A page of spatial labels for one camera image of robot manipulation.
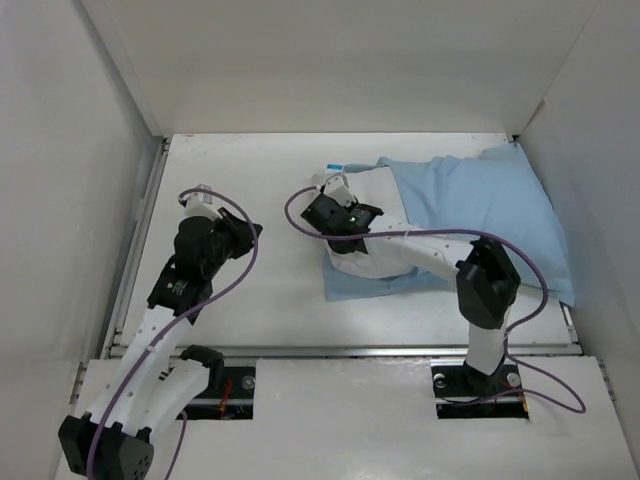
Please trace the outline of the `white pillow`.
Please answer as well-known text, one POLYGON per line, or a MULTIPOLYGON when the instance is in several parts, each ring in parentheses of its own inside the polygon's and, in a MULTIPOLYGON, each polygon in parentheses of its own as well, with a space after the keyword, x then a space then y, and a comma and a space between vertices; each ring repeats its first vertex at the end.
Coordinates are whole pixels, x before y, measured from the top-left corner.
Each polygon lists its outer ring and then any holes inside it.
POLYGON ((400 190, 387 167, 354 171, 335 166, 316 173, 312 196, 302 218, 327 236, 328 271, 366 280, 387 280, 413 273, 415 268, 399 254, 388 254, 381 238, 352 240, 386 226, 408 222, 400 190))

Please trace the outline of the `light blue pillowcase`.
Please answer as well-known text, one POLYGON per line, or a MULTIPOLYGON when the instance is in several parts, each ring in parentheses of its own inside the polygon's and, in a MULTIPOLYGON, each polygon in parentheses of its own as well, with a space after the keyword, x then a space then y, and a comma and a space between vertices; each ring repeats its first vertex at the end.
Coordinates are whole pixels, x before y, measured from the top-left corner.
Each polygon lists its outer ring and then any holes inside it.
POLYGON ((522 148, 504 144, 476 158, 434 157, 347 164, 356 197, 422 229, 493 233, 530 258, 553 298, 575 303, 564 233, 522 148))

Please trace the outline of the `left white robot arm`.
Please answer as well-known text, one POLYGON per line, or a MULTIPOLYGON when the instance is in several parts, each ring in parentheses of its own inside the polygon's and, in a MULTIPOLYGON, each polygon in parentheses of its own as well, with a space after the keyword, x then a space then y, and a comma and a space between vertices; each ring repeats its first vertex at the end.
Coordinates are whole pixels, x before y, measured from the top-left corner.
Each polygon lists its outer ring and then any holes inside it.
POLYGON ((183 219, 174 253, 147 299, 142 322, 116 373, 80 416, 67 416, 58 438, 69 469, 86 479, 143 479, 155 444, 198 394, 223 387, 221 353, 192 345, 175 366, 179 341, 201 310, 218 299, 213 279, 229 260, 257 258, 262 226, 228 210, 183 219))

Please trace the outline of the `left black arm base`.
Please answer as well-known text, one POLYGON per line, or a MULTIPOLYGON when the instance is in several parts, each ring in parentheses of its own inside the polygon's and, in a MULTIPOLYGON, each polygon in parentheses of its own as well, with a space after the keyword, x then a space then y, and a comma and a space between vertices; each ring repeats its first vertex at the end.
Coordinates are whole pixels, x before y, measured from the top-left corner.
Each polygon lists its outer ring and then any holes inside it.
POLYGON ((222 353, 191 345, 179 356, 195 360, 209 370, 208 385, 185 407, 188 420, 252 420, 256 367, 232 366, 222 353))

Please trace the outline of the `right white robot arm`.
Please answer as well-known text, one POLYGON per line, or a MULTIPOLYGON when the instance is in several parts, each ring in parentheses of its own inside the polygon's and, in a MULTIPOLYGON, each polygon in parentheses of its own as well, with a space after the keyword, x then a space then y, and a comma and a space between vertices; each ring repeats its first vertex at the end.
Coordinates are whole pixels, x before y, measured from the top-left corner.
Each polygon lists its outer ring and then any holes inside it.
POLYGON ((421 270, 448 282, 469 323, 463 381, 477 394, 498 384, 506 320, 520 286, 500 242, 482 235, 475 240, 421 235, 379 207, 357 200, 340 203, 324 193, 301 218, 326 240, 331 263, 343 273, 380 280, 421 270))

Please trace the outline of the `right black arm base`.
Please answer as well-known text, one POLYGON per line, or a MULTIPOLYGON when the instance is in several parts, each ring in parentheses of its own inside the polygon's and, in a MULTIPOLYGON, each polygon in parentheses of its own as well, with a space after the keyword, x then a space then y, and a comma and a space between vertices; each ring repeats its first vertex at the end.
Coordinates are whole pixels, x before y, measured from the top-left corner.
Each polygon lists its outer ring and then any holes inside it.
POLYGON ((440 420, 529 418, 520 372, 513 363, 503 363, 490 376, 466 363, 436 363, 431 374, 440 420))

